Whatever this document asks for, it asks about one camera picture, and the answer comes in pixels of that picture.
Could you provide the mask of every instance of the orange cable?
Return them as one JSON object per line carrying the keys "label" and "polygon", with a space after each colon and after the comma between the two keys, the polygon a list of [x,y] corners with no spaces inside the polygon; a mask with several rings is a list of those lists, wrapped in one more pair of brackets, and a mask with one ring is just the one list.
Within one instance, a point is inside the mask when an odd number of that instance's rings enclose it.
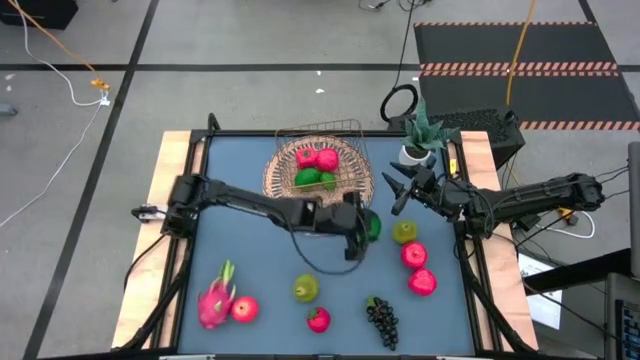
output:
{"label": "orange cable", "polygon": [[529,23],[531,22],[531,17],[533,16],[533,9],[536,7],[536,0],[531,0],[531,5],[529,6],[529,14],[527,14],[527,20],[524,22],[524,26],[522,27],[522,31],[520,32],[520,40],[518,41],[518,46],[516,47],[516,52],[513,54],[513,60],[511,61],[511,67],[509,68],[509,81],[507,83],[507,105],[511,105],[511,84],[513,83],[513,75],[516,70],[516,61],[518,61],[518,55],[520,55],[520,48],[522,48],[522,43],[524,42],[524,35],[527,33],[527,28],[529,27]]}
{"label": "orange cable", "polygon": [[31,15],[27,14],[24,10],[22,10],[22,8],[20,8],[20,5],[18,5],[16,2],[14,2],[14,0],[7,0],[9,2],[9,4],[11,4],[11,6],[13,6],[16,10],[18,10],[22,15],[24,15],[24,17],[26,17],[33,25],[35,25],[35,27],[38,28],[38,30],[42,31],[45,35],[47,35],[51,40],[53,40],[54,43],[56,43],[56,45],[58,45],[62,50],[64,50],[67,54],[69,54],[69,56],[71,56],[72,58],[74,58],[77,62],[83,64],[84,66],[86,66],[89,70],[91,70],[97,77],[96,80],[92,81],[91,84],[102,88],[103,90],[109,90],[109,85],[107,85],[102,78],[100,77],[100,74],[98,73],[98,71],[96,71],[96,69],[91,66],[91,64],[89,64],[86,60],[84,60],[82,57],[80,57],[80,55],[75,54],[73,51],[67,49],[66,46],[64,46],[64,44],[62,42],[60,42],[60,40],[58,40],[54,35],[52,35],[50,32],[48,32],[45,28],[43,28],[40,24],[38,24],[38,22],[33,19],[31,17]]}

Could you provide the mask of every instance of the blue tabletop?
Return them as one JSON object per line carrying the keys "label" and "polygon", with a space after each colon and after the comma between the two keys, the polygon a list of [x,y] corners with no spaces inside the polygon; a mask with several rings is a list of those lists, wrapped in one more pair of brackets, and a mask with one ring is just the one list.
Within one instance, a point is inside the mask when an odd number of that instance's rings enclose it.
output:
{"label": "blue tabletop", "polygon": [[[460,266],[453,255],[453,226],[415,201],[409,201],[400,219],[418,223],[419,236],[429,252],[429,268],[438,288],[429,297],[412,294],[411,272],[400,259],[400,246],[391,238],[393,194],[382,171],[398,179],[389,166],[397,161],[397,138],[366,138],[374,175],[375,193],[371,209],[382,220],[380,239],[373,243],[362,265],[345,276],[315,274],[297,255],[289,234],[269,220],[228,208],[202,212],[193,254],[178,352],[180,354],[341,354],[382,355],[392,352],[382,346],[377,330],[367,322],[366,298],[388,300],[399,318],[399,343],[395,354],[473,354],[469,319]],[[262,191],[262,175],[275,153],[272,137],[216,137],[209,151],[207,176],[230,185]],[[443,172],[441,157],[436,165]],[[312,262],[331,270],[346,269],[343,237],[298,235],[302,250]],[[222,263],[236,265],[232,283],[238,296],[249,295],[260,303],[253,323],[236,323],[231,316],[215,330],[203,329],[197,318],[197,294],[205,291]],[[301,274],[314,274],[320,294],[310,304],[296,302],[293,283]],[[314,306],[332,316],[329,330],[311,332],[307,313]]]}

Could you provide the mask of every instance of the white pot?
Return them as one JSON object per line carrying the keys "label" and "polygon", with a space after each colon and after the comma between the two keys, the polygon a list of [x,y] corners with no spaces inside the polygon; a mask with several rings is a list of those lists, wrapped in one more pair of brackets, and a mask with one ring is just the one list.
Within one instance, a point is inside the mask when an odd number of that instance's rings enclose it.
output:
{"label": "white pot", "polygon": [[400,148],[400,154],[398,155],[398,159],[400,160],[400,164],[402,165],[415,165],[420,164],[424,166],[427,163],[427,159],[431,156],[431,151],[427,152],[427,155],[423,158],[416,159],[407,153],[407,147],[402,146]]}

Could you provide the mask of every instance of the green fruit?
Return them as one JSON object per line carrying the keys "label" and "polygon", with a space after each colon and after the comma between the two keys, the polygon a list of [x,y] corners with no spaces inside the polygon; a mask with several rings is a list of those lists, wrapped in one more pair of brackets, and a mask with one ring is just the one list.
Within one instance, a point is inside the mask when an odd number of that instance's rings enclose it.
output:
{"label": "green fruit", "polygon": [[329,190],[333,191],[336,189],[336,177],[332,173],[320,173],[320,182],[322,186]]}
{"label": "green fruit", "polygon": [[293,295],[299,302],[310,302],[318,296],[318,280],[309,274],[298,276],[293,283]]}
{"label": "green fruit", "polygon": [[398,244],[404,245],[418,237],[418,225],[409,220],[398,221],[393,225],[391,235]]}
{"label": "green fruit", "polygon": [[300,170],[295,178],[296,186],[315,184],[320,180],[320,171],[314,168]]}
{"label": "green fruit", "polygon": [[375,213],[371,214],[369,218],[369,233],[367,234],[367,241],[374,242],[378,240],[380,230],[382,229],[382,222]]}

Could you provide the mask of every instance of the succulent plant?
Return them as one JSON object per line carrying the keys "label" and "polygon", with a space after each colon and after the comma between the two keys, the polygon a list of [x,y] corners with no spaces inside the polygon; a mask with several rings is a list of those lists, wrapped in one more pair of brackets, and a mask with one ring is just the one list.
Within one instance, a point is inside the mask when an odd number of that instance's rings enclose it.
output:
{"label": "succulent plant", "polygon": [[402,144],[407,147],[423,149],[426,151],[443,149],[444,144],[458,129],[442,127],[442,121],[429,124],[427,119],[427,106],[423,98],[420,98],[416,109],[415,120],[405,120],[405,132],[407,136],[402,138]]}

